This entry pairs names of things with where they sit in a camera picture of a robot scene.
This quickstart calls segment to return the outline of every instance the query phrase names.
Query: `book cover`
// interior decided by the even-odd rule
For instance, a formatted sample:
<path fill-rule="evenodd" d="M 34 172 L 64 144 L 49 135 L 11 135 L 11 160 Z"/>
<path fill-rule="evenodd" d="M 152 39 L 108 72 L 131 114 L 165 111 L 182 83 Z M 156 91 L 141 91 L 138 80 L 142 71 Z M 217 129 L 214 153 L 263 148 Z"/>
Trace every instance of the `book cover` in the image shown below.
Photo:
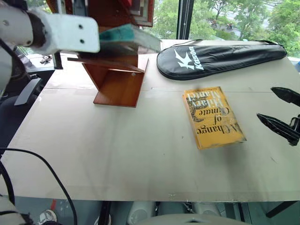
<path fill-rule="evenodd" d="M 182 97 L 198 149 L 246 141 L 220 87 L 186 90 Z"/>

